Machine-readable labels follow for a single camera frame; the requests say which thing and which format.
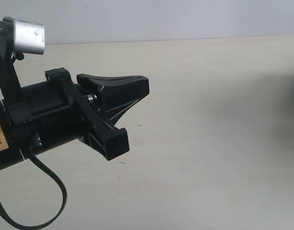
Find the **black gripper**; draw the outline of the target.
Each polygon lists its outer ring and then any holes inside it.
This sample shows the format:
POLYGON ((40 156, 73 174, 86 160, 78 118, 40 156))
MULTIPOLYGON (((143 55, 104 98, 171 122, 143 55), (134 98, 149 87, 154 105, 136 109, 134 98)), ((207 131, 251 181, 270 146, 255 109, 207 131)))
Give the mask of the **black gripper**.
POLYGON ((129 151, 129 139, 114 124, 149 92, 149 79, 141 75, 79 74, 73 82, 61 68, 21 87, 15 70, 3 70, 2 127, 9 146, 2 157, 21 160, 79 138, 106 160, 117 158, 129 151))

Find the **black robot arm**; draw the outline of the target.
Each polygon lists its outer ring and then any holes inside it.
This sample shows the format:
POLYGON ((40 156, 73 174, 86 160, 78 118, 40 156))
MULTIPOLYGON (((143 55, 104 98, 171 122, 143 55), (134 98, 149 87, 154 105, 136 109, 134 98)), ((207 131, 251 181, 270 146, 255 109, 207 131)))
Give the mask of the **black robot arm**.
POLYGON ((99 77, 65 68, 45 72, 46 81, 25 86, 28 121, 0 101, 0 170, 78 139, 112 160, 129 151, 118 120, 149 92, 145 76, 99 77))

